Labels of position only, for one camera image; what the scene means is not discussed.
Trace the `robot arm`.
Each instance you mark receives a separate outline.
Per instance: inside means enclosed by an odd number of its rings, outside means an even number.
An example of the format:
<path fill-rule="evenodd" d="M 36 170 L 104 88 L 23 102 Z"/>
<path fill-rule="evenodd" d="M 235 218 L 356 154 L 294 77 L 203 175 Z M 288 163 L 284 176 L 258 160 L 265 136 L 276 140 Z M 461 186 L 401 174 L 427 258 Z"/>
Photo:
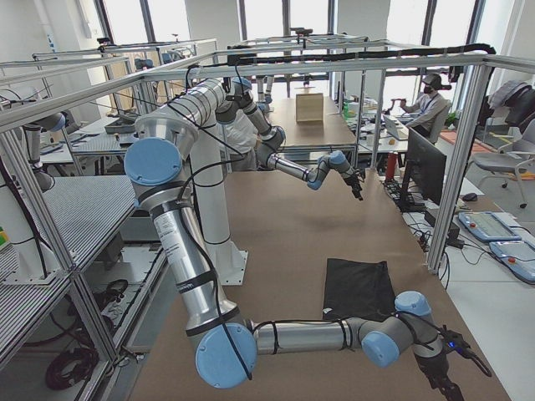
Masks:
<path fill-rule="evenodd" d="M 251 90 L 246 86 L 244 78 L 216 80 L 213 89 L 221 89 L 222 101 L 215 109 L 217 122 L 230 124 L 234 122 L 237 112 L 241 110 L 256 128 L 260 135 L 261 143 L 257 148 L 257 159 L 260 165 L 270 170 L 280 170 L 304 181 L 307 187 L 318 190 L 330 171 L 339 173 L 344 183 L 350 187 L 353 196 L 361 201 L 362 186 L 364 182 L 360 171 L 355 169 L 340 150 L 331 152 L 318 159 L 318 165 L 309 170 L 291 160 L 287 160 L 278 154 L 281 144 L 286 135 L 282 127 L 268 122 L 263 112 L 253 100 Z"/>
<path fill-rule="evenodd" d="M 252 378 L 261 354 L 360 349 L 385 368 L 411 349 L 430 386 L 448 400 L 461 399 L 447 361 L 450 352 L 460 349 L 460 336 L 435 325 L 423 294 L 395 294 L 385 262 L 328 259 L 325 296 L 330 309 L 322 320 L 253 323 L 227 298 L 222 265 L 210 257 L 190 202 L 193 177 L 183 174 L 182 165 L 211 119 L 230 124 L 238 111 L 257 128 L 267 167 L 300 179 L 312 190 L 336 171 L 355 197 L 362 191 L 360 173 L 341 151 L 323 157 L 314 170 L 281 158 L 283 129 L 271 125 L 246 95 L 185 94 L 136 120 L 139 139 L 126 153 L 125 172 L 174 272 L 189 314 L 186 335 L 199 376 L 213 388 L 228 389 Z"/>

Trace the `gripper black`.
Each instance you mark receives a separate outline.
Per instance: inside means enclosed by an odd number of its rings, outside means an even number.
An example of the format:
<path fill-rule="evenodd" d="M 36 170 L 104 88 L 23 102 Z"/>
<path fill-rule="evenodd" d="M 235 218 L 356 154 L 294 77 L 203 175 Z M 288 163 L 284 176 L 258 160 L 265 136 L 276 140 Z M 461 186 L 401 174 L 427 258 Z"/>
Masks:
<path fill-rule="evenodd" d="M 421 372 L 432 388 L 437 388 L 447 401 L 464 401 L 461 389 L 448 377 L 449 363 L 444 350 L 432 357 L 415 356 Z"/>
<path fill-rule="evenodd" d="M 349 167 L 343 173 L 343 179 L 346 185 L 348 185 L 351 188 L 354 197 L 357 200 L 362 201 L 363 196 L 361 195 L 361 191 L 362 191 L 361 184 L 363 180 L 360 176 L 359 170 L 355 170 L 353 167 Z"/>

